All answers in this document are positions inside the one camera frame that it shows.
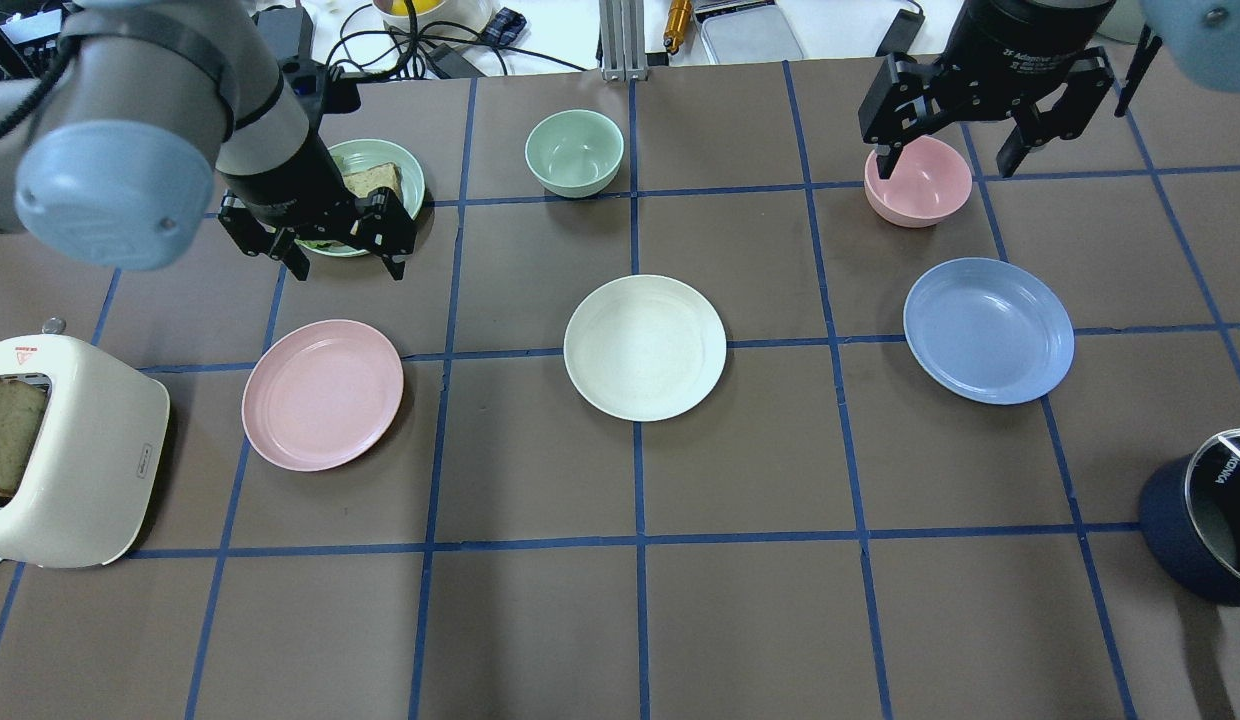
white plate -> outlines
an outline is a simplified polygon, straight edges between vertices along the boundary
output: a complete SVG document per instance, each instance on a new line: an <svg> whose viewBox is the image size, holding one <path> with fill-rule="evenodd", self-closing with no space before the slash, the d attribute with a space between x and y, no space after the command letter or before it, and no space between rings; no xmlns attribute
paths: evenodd
<svg viewBox="0 0 1240 720"><path fill-rule="evenodd" d="M1040 279L999 260L931 268L904 301L918 363L961 397L1016 405L1044 397L1073 363L1073 323Z"/></svg>
<svg viewBox="0 0 1240 720"><path fill-rule="evenodd" d="M629 275L589 292L565 325L565 373L598 410L665 420L711 393L725 364L725 330L688 284Z"/></svg>
<svg viewBox="0 0 1240 720"><path fill-rule="evenodd" d="M397 165L402 177L402 208L405 208L410 218L418 217L424 206L424 170L420 169L420 161L415 160L415 155L410 155L405 147L397 143L366 138L336 143L329 151L341 173L358 173L361 170L383 164ZM335 240L296 240L296 245L329 258L358 258L368 254L366 250Z"/></svg>

blue tape grid line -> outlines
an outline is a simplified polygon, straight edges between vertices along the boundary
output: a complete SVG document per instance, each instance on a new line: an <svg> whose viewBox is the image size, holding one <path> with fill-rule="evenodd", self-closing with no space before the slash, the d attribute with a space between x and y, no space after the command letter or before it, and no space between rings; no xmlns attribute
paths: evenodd
<svg viewBox="0 0 1240 720"><path fill-rule="evenodd" d="M469 112L465 116L464 155L460 161L460 200L456 203L459 224L456 245L451 259L451 299L446 306L446 354L454 354L456 341L456 314L460 300L460 265L464 259L464 223L469 197L469 164L472 159L472 124L477 110L477 78L469 82ZM433 589L433 553L438 533L438 501L441 494L441 455L446 441L446 410L451 398L450 357L441 362L441 394L438 398L438 425L433 441L433 471L429 478L429 512L424 529L424 560L420 566L420 596L415 604L415 656L410 663L410 703L408 718L420 716L420 684L424 679L424 649L428 639L429 596Z"/></svg>
<svg viewBox="0 0 1240 720"><path fill-rule="evenodd" d="M980 154L976 152L976 141L971 138L971 128L967 126L967 123L962 123L962 140L967 143L967 155L971 156L971 167L976 173L980 200L985 202L985 217L990 218L990 230L994 233L994 249L998 249L998 259L1009 263L1007 245L1003 243L1003 230L1001 230L998 216L994 213L994 202L990 197L990 183L985 182L985 170L980 167Z"/></svg>
<svg viewBox="0 0 1240 720"><path fill-rule="evenodd" d="M1087 533L1136 533L1138 523L1087 523ZM867 529L870 539L936 539L986 537L1071 537L1074 524L1054 525L975 525L966 528L884 528ZM560 550L583 547L680 547L680 544L754 544L794 542L859 542L858 530L775 530L753 533L671 533L632 534L631 537L562 537L497 539L496 542L405 542L365 544L310 544L310 547L231 547L227 556L335 556L335 555L415 555L439 551L515 551ZM136 550L131 560L212 559L218 548L154 548Z"/></svg>
<svg viewBox="0 0 1240 720"><path fill-rule="evenodd" d="M1240 323L1224 323L1225 328L1240 331ZM1115 335L1164 335L1164 333L1214 333L1219 327L1214 323L1187 323L1187 325L1132 325L1127 328L1074 328L1074 337L1100 337ZM830 338L825 337L786 337L763 340L730 340L725 342L732 349L746 349L756 347L808 347L827 345ZM903 335L861 335L835 337L838 345L875 345L905 342ZM477 349L464 352L419 352L419 354L404 354L404 363L441 363L441 361L506 361L516 357L560 357L562 347L527 347L520 349ZM180 374L180 373L232 373L250 371L255 368L254 361L250 363L208 363L193 366L141 366L136 368L148 374Z"/></svg>
<svg viewBox="0 0 1240 720"><path fill-rule="evenodd" d="M1202 274L1202 266L1197 264L1197 258L1193 257L1193 249L1188 242L1188 237L1184 234L1183 224L1176 217L1176 208L1159 177L1163 170L1158 170L1154 166L1154 159L1149 155L1149 147L1145 145L1145 135L1141 135L1140 126L1136 124L1136 115L1130 109L1127 110L1127 126L1131 128L1131 135L1136 138L1136 147L1140 149L1140 156L1145 160L1145 166L1149 170L1149 178L1154 183L1154 191L1158 192L1158 201L1163 204L1167 219L1172 224L1172 230L1176 232L1176 239L1179 242L1180 250L1184 252L1184 261L1190 266L1193 279L1195 279L1197 286L1202 290L1202 300L1207 301L1207 307L1220 333L1220 340L1224 341L1224 349L1229 353L1229 361L1233 362L1233 372L1238 374L1238 383L1240 383L1240 356L1238 356L1238 347L1233 345L1233 337L1229 336L1228 325L1224 323L1220 307L1216 305L1215 297L1211 296L1211 289L1207 284L1205 275Z"/></svg>
<svg viewBox="0 0 1240 720"><path fill-rule="evenodd" d="M892 691L887 674L887 653L882 648L882 628L879 615L877 613L877 591L873 587L873 564L870 560L870 533L864 520L864 501L861 497L859 471L856 462L856 442L852 439L852 420L847 409L847 397L843 387L843 366L841 366L841 352L838 342L838 330L835 325L835 314L830 304L830 283L825 273L825 249L820 240L820 221L816 213L816 195L811 182L811 159L807 155L807 138L802 131L802 113L799 110L799 93L794 88L794 71L789 61L781 63L784 68L785 88L789 92L789 110L794 114L794 135L799 141L799 159L802 161L804 192L807 196L807 222L811 226L811 247L816 260L816 278L820 283L821 309L825 311L826 342L830 343L830 361L835 373L835 399L838 403L838 419L841 434L843 434L843 450L847 454L847 475L849 478L849 494L856 512L856 534L861 547L861 576L864 584L864 608L868 616L868 630L873 646L873 665L877 673L877 693L882 716L892 720Z"/></svg>
<svg viewBox="0 0 1240 720"><path fill-rule="evenodd" d="M20 579L25 575L25 564L17 563L16 571L11 574L11 584L7 585L7 597L2 601L2 613L0 613L0 644L2 634L7 632L7 621L11 620L11 606L16 602L16 592L20 591Z"/></svg>
<svg viewBox="0 0 1240 720"><path fill-rule="evenodd" d="M286 266L278 265L278 279L273 284L273 300L269 304L269 318L264 325L264 340L260 352L264 354L273 346L273 333L278 323L278 310L281 306L281 291L286 286ZM198 654L193 657L193 673L188 683L188 696L185 700L185 720L192 720L198 711L198 694L203 685L203 667L207 664L207 648L212 639L212 628L216 625L216 610L219 605L219 587L224 576L224 563L228 560L228 544L233 537L233 520L237 518L237 501L242 496L242 478L246 477L246 461L250 456L250 441L242 437L239 456L237 456L237 470L233 473L233 487L228 496L228 507L224 511L224 524L221 529L219 548L216 551L216 568L212 570L212 587L207 592L207 611L203 615L203 628L198 633Z"/></svg>
<svg viewBox="0 0 1240 720"><path fill-rule="evenodd" d="M639 232L639 82L629 82L629 271L642 271ZM644 486L642 424L632 425L632 528L637 545L635 587L639 594L639 716L651 720L651 653L647 634L647 498Z"/></svg>
<svg viewBox="0 0 1240 720"><path fill-rule="evenodd" d="M1127 673L1122 665L1122 656L1118 653L1118 642L1114 638L1114 626L1109 621L1109 606L1105 605L1100 574L1096 571L1095 556L1091 555L1091 542L1087 539L1087 525L1083 523L1083 509L1078 506L1078 492L1073 488L1073 476L1069 473L1069 462L1064 456L1064 445L1060 442L1060 429L1055 424L1055 413L1052 410L1050 398L1043 397L1040 403L1042 415L1045 416L1047 429L1052 436L1055 462L1060 470L1060 482L1064 483L1064 497L1069 502L1069 516L1073 517L1073 528L1078 533L1078 548L1083 553L1083 568L1086 569L1087 584L1091 585L1091 600L1096 606L1100 633L1104 634L1105 649L1109 652L1109 664L1114 668L1114 682L1118 684L1118 698L1122 698L1123 715L1128 720L1135 720L1137 718L1136 705L1132 701L1131 687L1127 684Z"/></svg>
<svg viewBox="0 0 1240 720"><path fill-rule="evenodd" d="M203 613L203 628L198 632L198 653L193 657L193 674L188 680L188 696L185 700L185 720L192 720L198 711L198 694L203 685L203 667L207 665L207 647L212 639L212 626L216 623L216 607L219 605L221 580L224 576L224 561L228 559L228 542L233 534L233 519L237 517L237 501L242 492L242 475L246 475L246 461L250 456L250 442L242 439L237 471L233 473L233 488L228 497L228 509L224 511L224 524L221 529L221 542L217 548L216 569L212 570L212 587L207 592L207 611Z"/></svg>
<svg viewBox="0 0 1240 720"><path fill-rule="evenodd" d="M118 281L122 279L122 270L114 268L113 274L109 278L109 288L104 291L104 301L100 302L100 314L95 316L95 328L91 332L91 345L100 345L100 336L104 333L104 323L109 318L109 309L113 307L113 296L117 295ZM11 618L11 608L16 602L16 592L20 592L20 580L25 577L25 564L17 563L16 570L11 575L11 584L7 585L7 597L2 601L2 612L0 612L0 646L2 646L2 634L6 633L7 621Z"/></svg>
<svg viewBox="0 0 1240 720"><path fill-rule="evenodd" d="M451 307L450 316L448 316L448 330L446 330L446 352L441 354L412 354L404 357L404 361L443 361L445 368L443 368L443 389L441 389L441 404L440 404L440 418L438 418L438 430L436 430L436 451L434 452L434 477L432 486L432 503L429 503L429 524L427 530L427 542L424 543L386 543L386 544L350 544L350 547L241 547L229 548L228 539L232 533L233 518L236 518L237 501L241 496L241 483L242 477L246 473L246 461L249 457L249 445L244 439L241 449L239 467L236 471L236 480L233 480L233 488L231 492L231 498L228 503L228 509L226 512L224 527L222 529L221 547L218 548L169 548L169 550L136 550L133 551L130 558L136 560L145 559L216 559L216 570L212 577L212 587L210 589L207 612L205 612L203 628L201 630L198 639L198 657L195 661L195 669L192 680L190 684L188 701L186 705L186 718L193 715L196 708L196 696L198 696L201 670L205 664L205 653L207 653L207 643L210 642L210 630L212 630L216 605L218 601L219 584L223 574L224 560L228 556L316 556L316 555L363 555L365 553L413 553L422 551L425 555L425 569L422 574L422 602L419 608L419 625L418 633L415 633L415 665L413 669L413 689L410 689L410 716L418 716L419 706L419 683L423 672L423 647L425 638L425 623L428 618L428 584L429 577L432 577L432 555L434 551L502 551L502 550L536 550L536 548L553 548L553 547L636 547L639 549L639 651L640 651L640 675L642 675L642 709L644 719L649 716L649 678L647 678L647 653L646 653L646 547L649 544L688 544L688 543L743 543L743 542L858 542L863 547L862 560L863 560L863 575L866 580L866 601L868 607L870 607L870 630L873 637L873 644L875 644L875 663L877 669L879 669L879 683L880 683L880 700L884 708L884 715L890 716L890 696L887 687L885 677L885 662L882 659L880 651L880 630L877 626L875 617L875 599L873 599L872 589L872 569L870 561L868 561L867 542L868 539L909 539L909 538L950 538L950 537L1034 537L1035 534L1064 534L1064 533L1076 533L1078 539L1080 539L1083 549L1083 560L1085 561L1087 569L1087 580L1092 585L1092 592L1095 596L1097 612L1100 615L1101 628L1104 628L1106 647L1110 652L1110 659L1114 662L1114 673L1118 679L1118 691L1122 694L1123 708L1126 708L1127 715L1130 718L1135 716L1135 708L1132 706L1131 696L1128 695L1128 688L1126 680L1123 679L1122 664L1120 664L1120 657L1117 652L1117 646L1114 642L1112 626L1109 623L1109 615L1106 613L1104 606L1104 592L1100 589L1099 575L1096 574L1094 560L1091 558L1090 547L1087 547L1087 533L1120 533L1120 532L1138 532L1138 524L1136 523L1101 523L1101 524L1086 524L1083 523L1081 511L1078 509L1076 497L1073 496L1073 478L1069 478L1066 462L1063 455L1063 446L1059 441L1059 430L1055 428L1054 414L1050 409L1050 403L1048 398L1042 400L1042 406L1044 406L1044 413L1048 416L1048 425L1050 434L1053 436L1053 446L1056 451L1056 459L1060 465L1061 478L1065 486L1065 492L1069 497L1069 504L1071 506L1074 523L1071 525L1012 525L1012 527L976 527L976 528L918 528L918 529L879 529L872 530L863 525L863 506L859 501L858 492L858 477L854 466L853 455L853 442L849 436L849 419L847 416L847 410L844 409L844 397L843 397L843 384L841 384L839 373L839 357L838 357L838 345L852 345L852 343L873 343L873 342L904 342L904 337L899 335L882 335L882 336L848 336L839 337L835 332L835 322L832 322L832 314L830 306L830 295L827 295L827 286L825 281L825 261L822 261L822 250L820 247L818 237L818 223L816 218L815 202L812 191L813 190L838 190L838 188L859 188L863 186L859 181L844 181L844 182L812 182L811 170L808 170L808 155L806 149L806 138L802 133L802 123L800 123L797 95L795 95L792 72L790 72L789 63L784 63L784 73L786 87L790 99L790 109L794 114L794 129L797 133L799 140L799 154L802 159L804 165L804 182L802 183L773 183L773 186L734 186L734 187L706 187L706 188L678 188L678 190L653 190L653 191L639 191L637 182L637 110L635 110L635 89L634 84L630 83L630 138L632 139L632 154L630 154L630 165L632 165L632 177L630 177L629 192L615 192L615 193L603 193L595 200L620 200L626 197L630 201L630 219L632 219L632 271L639 271L639 218L637 207L640 197L670 197L670 196L694 196L694 195L730 195L730 193L749 193L749 192L786 192L786 191L800 191L802 190L807 195L808 200L808 222L811 222L813 233L813 250L817 257L817 273L818 283L821 286L821 299L825 302L826 311L826 325L830 328L830 337L827 338L787 338L787 340L744 340L744 341L732 341L729 343L733 348L753 348L753 347L794 347L794 346L812 346L812 345L825 345L830 346L831 354L835 357L835 392L839 402L839 415L843 420L844 429L844 446L848 452L848 465L852 473L853 496L857 504L857 529L856 530L825 530L825 532L784 532L784 533L734 533L734 534L675 534L673 537L647 537L646 528L644 528L644 497L642 497L642 428L640 424L635 424L634 428L634 466L635 466L635 523L637 523L639 533L635 537L583 537L583 538L547 538L547 539L525 539L523 542L461 542L461 543L436 543L434 542L434 533L436 533L436 497L438 497L438 482L441 477L441 441L443 434L445 434L445 420L446 420L446 393L448 387L450 387L450 369L453 361L477 361L477 359L507 359L507 357L534 357L534 356L557 356L560 354L559 348L529 348L529 349L506 349L506 351L490 351L490 352L455 352L454 351L454 338L455 338L455 312L456 312L456 295L459 292L459 270L461 259L461 237L464 228L464 208L466 204L527 204L528 202L559 202L570 201L562 200L556 196L528 196L528 197L501 197L501 200L466 200L466 181L467 181L467 166L470 154L472 154L472 119L474 119L474 107L475 97L477 95L477 82L470 83L470 97L469 97L469 115L466 119L466 131L465 131L465 147L464 147L464 170L461 173L461 193L460 200L443 200L432 201L434 206L455 206L460 209L460 232L456 238L455 260L453 270L453 295L451 295ZM1204 275L1202 275L1202 269L1197 265L1197 259L1193 258L1190 243L1184 234L1179 219L1176 217L1173 204L1171 204L1169 197L1166 188L1159 181L1159 176L1179 176L1179 173L1238 173L1240 172L1240 165L1216 165L1215 167L1190 167L1190 169L1157 169L1152 164L1149 156L1149 150L1145 145L1145 139L1141 136L1140 129L1137 128L1136 119L1133 114L1128 114L1128 126L1136 138L1137 146L1141 151L1141 156L1145 160L1145 169L1128 169L1128 170L1101 170L1101 172L1066 172L1066 173L1018 173L1013 178L1002 178L999 176L986 176L980 167L980 159L977 156L975 143L972 141L971 133L963 126L963 140L966 141L968 155L972 159L972 165L975 169L975 176L977 185L981 191L981 200L985 202L985 209L987 217L990 217L990 227L994 233L994 244L998 247L999 258L1007 260L1007 252L1004 252L1003 242L1001 242L998 221L996 219L994 209L992 209L992 202L990 200L990 183L996 182L1022 182L1022 181L1053 181L1054 178L1117 178L1117 177L1151 177L1151 182L1154 183L1154 190L1158 191L1159 201L1163 202L1163 208L1167 211L1168 219L1176 232L1177 240L1180 242L1182 250L1184 252L1188 264L1193 274L1195 274L1195 280L1199 283L1202 289L1202 295L1208 302L1208 306L1213 314L1214 323L1188 323L1188 325L1166 325L1164 327L1132 327L1132 328L1076 328L1074 333L1078 337L1095 337L1095 336L1109 336L1109 335L1145 335L1145 333L1183 333L1183 332L1219 332L1223 337L1225 347L1228 347L1229 357L1234 364L1234 369L1238 373L1238 379L1240 379L1240 356L1238 356L1238 348L1233 345L1233 338L1229 336L1228 331L1240 331L1240 323L1225 323L1223 316L1219 314L1219 309L1215 305L1214 297L1210 294L1209 286L1205 281ZM205 214L205 218L216 218L215 213ZM277 311L278 305L281 301L283 288L285 286L286 270L280 268L278 270L277 285L274 286L273 306L272 314L269 314L268 325L265 328L264 349L272 346L274 328L277 328ZM103 336L104 327L108 320L109 309L112 309L114 295L117 295L118 284L122 280L122 270L114 269L112 274L112 280L109 281L109 288L104 296L104 302L99 314L98 322L95 322L94 332L91 335L91 342L98 345L100 337ZM247 361L246 363L222 363L222 364L190 364L190 366L149 366L148 368L140 368L141 372L150 374L159 373L213 373L213 372L236 372L236 371L249 371L255 366L254 361ZM7 587L6 601L4 601L2 613L0 613L0 642L2 642L2 633L6 628L9 615L11 613L12 604L15 604L16 594L20 587L21 577L24 577L25 564L20 563L16 565L16 570L12 574L11 584Z"/></svg>

green bowl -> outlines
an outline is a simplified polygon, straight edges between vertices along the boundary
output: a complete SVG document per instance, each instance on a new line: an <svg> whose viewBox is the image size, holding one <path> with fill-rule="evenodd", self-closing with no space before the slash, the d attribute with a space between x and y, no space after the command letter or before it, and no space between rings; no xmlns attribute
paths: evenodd
<svg viewBox="0 0 1240 720"><path fill-rule="evenodd" d="M420 169L415 155L410 155L405 147L377 138L365 138L365 140L337 143L329 147L329 151L341 173L357 173L382 164L397 165L402 177L402 208L405 208L410 218L420 213L424 206L424 170ZM296 240L296 245L329 258L358 258L368 254L366 250L336 240Z"/></svg>
<svg viewBox="0 0 1240 720"><path fill-rule="evenodd" d="M527 136L527 167L544 190L562 197L596 195L616 177L624 135L594 110L563 110L544 118Z"/></svg>

blue plate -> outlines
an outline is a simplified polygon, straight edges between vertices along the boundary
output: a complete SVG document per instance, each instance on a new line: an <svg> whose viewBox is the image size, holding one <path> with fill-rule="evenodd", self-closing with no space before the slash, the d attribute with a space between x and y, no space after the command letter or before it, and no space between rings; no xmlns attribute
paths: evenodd
<svg viewBox="0 0 1240 720"><path fill-rule="evenodd" d="M904 337L931 378L991 405L1044 397L1073 363L1060 299L1017 265L988 258L923 274L904 301Z"/></svg>

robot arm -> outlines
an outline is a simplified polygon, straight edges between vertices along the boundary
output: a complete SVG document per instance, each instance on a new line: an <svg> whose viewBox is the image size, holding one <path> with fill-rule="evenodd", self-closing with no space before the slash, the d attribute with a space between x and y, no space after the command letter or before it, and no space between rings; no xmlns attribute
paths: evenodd
<svg viewBox="0 0 1240 720"><path fill-rule="evenodd" d="M859 109L864 143L877 145L889 178L904 146L957 120L1014 119L998 151L1012 176L1029 151L1083 135L1114 71L1087 47L1114 0L966 0L940 58L920 64L889 55ZM1240 0L1142 0L1149 29L1118 104L1126 109L1152 55L1166 41L1199 86L1240 90ZM1049 110L1037 104L1060 86Z"/></svg>
<svg viewBox="0 0 1240 720"><path fill-rule="evenodd" d="M15 217L0 208L0 229L19 219L94 264L167 265L203 219L215 167L229 187L221 222L246 254L264 252L304 279L295 238L341 240L401 278L410 216L388 188L368 200L345 188L317 119L236 0L79 5L61 33L71 68L0 140L0 201L15 206ZM27 88L0 83L0 110Z"/></svg>

